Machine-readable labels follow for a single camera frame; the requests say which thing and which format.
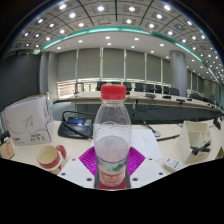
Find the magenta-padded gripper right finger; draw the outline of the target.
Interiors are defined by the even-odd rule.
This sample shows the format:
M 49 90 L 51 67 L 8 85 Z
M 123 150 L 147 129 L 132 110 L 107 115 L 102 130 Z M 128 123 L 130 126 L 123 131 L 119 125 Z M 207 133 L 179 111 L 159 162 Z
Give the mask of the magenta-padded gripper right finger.
M 165 171 L 153 158 L 143 156 L 134 147 L 130 148 L 125 177 L 127 188 L 140 188 L 165 176 Z

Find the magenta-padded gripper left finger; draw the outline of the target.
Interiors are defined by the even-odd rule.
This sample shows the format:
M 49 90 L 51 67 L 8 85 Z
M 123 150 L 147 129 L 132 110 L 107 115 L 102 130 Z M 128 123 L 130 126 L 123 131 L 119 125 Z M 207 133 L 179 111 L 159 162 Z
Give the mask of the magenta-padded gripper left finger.
M 93 189 L 97 175 L 95 149 L 89 148 L 79 158 L 70 159 L 58 176 L 78 186 Z

